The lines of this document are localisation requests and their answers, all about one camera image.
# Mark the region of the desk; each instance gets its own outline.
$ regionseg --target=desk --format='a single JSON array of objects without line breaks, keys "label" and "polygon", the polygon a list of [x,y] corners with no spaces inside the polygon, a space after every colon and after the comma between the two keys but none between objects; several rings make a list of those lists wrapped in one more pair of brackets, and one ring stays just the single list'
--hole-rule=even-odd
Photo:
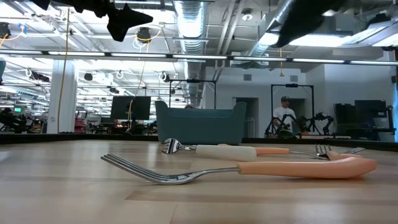
[{"label": "desk", "polygon": [[[314,149],[306,145],[286,147],[312,153]],[[161,154],[156,142],[84,140],[3,145],[0,223],[398,223],[398,154],[394,152],[360,152],[379,163],[379,168],[364,179],[223,173],[178,186],[154,185],[128,174],[102,161],[100,156],[106,153],[167,174],[235,165],[191,152]],[[258,160],[314,161],[298,155]]]}]

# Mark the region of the teal chair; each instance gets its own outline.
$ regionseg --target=teal chair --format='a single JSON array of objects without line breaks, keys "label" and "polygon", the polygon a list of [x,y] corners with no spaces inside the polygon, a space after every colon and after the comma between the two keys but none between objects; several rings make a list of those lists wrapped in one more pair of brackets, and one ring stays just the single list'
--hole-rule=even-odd
[{"label": "teal chair", "polygon": [[175,138],[182,144],[230,144],[242,141],[246,103],[237,103],[232,110],[201,110],[168,108],[156,101],[159,141]]}]

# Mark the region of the adaptive utensil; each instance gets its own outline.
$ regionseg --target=adaptive utensil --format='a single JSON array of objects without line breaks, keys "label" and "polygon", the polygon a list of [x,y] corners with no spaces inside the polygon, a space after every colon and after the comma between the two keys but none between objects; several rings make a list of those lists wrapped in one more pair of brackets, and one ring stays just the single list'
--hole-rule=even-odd
[{"label": "adaptive utensil", "polygon": [[143,168],[112,154],[107,154],[101,159],[138,177],[162,185],[185,184],[201,175],[219,172],[238,172],[243,175],[349,179],[367,174],[377,167],[377,163],[373,159],[349,157],[328,162],[239,162],[236,167],[167,175]]},{"label": "adaptive utensil", "polygon": [[349,150],[345,151],[342,154],[339,154],[337,152],[333,152],[331,150],[330,145],[327,145],[327,148],[326,148],[326,145],[315,144],[315,152],[316,152],[317,156],[321,157],[321,158],[328,159],[328,160],[336,160],[335,158],[337,156],[339,158],[347,158],[347,157],[359,157],[359,158],[362,158],[362,156],[355,155],[355,154],[358,153],[358,152],[361,152],[363,150],[365,150],[365,148],[356,147],[354,149],[349,149]]},{"label": "adaptive utensil", "polygon": [[197,154],[212,157],[216,159],[228,159],[236,161],[255,161],[257,156],[264,155],[282,155],[282,154],[304,154],[316,159],[327,160],[326,156],[318,156],[309,154],[306,152],[294,152],[289,149],[279,148],[279,147],[250,147],[250,146],[229,146],[229,145],[219,145],[219,146],[184,146],[176,139],[167,139],[164,142],[165,150],[162,150],[165,154],[174,154],[178,151],[195,151]]}]

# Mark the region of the cap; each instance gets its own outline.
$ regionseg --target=cap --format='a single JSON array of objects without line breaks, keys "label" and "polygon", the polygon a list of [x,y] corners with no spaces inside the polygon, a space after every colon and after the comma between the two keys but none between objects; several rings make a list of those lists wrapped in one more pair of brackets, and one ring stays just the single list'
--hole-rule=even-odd
[{"label": "cap", "polygon": [[289,100],[289,97],[288,97],[288,96],[283,96],[283,97],[280,99],[281,102],[283,102],[283,101],[288,101],[288,100]]}]

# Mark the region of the white handle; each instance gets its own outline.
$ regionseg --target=white handle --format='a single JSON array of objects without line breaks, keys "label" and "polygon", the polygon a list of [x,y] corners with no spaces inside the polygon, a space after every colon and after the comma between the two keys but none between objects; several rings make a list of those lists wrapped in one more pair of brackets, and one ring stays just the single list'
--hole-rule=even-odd
[{"label": "white handle", "polygon": [[227,159],[234,161],[255,161],[256,149],[249,146],[204,146],[198,145],[197,154],[215,159]]}]

